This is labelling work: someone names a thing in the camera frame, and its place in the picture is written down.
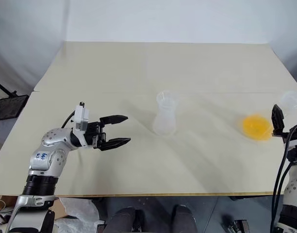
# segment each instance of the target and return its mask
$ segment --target black pants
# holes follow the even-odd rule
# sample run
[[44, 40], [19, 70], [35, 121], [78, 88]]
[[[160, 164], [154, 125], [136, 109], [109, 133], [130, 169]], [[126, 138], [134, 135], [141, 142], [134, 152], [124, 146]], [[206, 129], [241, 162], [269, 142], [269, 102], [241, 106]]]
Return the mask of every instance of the black pants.
[[[104, 233], [131, 232], [135, 219], [135, 209], [128, 207], [118, 211], [108, 222]], [[178, 205], [173, 212], [171, 233], [197, 233], [192, 212], [185, 206]]]

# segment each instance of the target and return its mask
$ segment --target tabletop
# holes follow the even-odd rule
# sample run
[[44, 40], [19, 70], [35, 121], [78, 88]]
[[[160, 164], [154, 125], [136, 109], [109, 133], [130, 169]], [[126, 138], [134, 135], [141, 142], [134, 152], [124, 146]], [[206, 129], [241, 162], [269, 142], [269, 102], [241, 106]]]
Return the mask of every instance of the tabletop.
[[[178, 129], [162, 137], [152, 123], [164, 89], [178, 97]], [[90, 121], [128, 116], [104, 130], [107, 139], [132, 140], [69, 153], [59, 196], [270, 194], [282, 140], [249, 139], [240, 122], [269, 116], [288, 90], [297, 91], [297, 83], [268, 45], [67, 42], [0, 151], [0, 194], [21, 193], [41, 137], [80, 101]], [[286, 129], [296, 123], [297, 110]]]

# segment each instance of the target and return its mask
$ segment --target gray floor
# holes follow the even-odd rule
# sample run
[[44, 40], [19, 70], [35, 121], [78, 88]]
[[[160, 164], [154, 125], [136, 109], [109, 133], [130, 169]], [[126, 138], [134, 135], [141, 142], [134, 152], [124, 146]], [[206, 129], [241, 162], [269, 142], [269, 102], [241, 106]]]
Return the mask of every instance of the gray floor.
[[169, 232], [171, 213], [176, 204], [184, 204], [192, 211], [199, 233], [223, 233], [221, 222], [224, 215], [248, 220], [251, 233], [269, 232], [270, 196], [236, 201], [229, 197], [111, 197], [104, 201], [108, 217], [128, 206], [142, 209], [146, 214], [146, 230], [150, 232]]

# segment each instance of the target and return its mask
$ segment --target yellow liquid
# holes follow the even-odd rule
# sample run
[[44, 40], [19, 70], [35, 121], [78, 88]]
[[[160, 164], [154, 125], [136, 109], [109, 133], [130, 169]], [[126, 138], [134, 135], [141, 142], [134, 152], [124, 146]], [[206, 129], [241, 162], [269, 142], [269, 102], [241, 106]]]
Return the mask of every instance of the yellow liquid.
[[242, 122], [244, 134], [255, 140], [268, 140], [273, 127], [267, 118], [261, 115], [251, 115]]

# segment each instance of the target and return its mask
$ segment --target white table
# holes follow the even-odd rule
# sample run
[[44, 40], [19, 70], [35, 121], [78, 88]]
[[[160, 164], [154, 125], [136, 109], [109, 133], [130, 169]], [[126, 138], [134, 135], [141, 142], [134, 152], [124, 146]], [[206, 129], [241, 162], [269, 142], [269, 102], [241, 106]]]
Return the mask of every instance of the white table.
[[[179, 96], [178, 130], [169, 137], [151, 129], [163, 89]], [[128, 116], [105, 132], [132, 140], [115, 150], [71, 152], [57, 195], [269, 194], [282, 140], [251, 140], [239, 124], [249, 114], [270, 115], [287, 90], [297, 91], [297, 83], [268, 45], [67, 42], [0, 152], [0, 194], [21, 193], [42, 135], [80, 101], [90, 121]], [[297, 111], [286, 129], [296, 123]]]

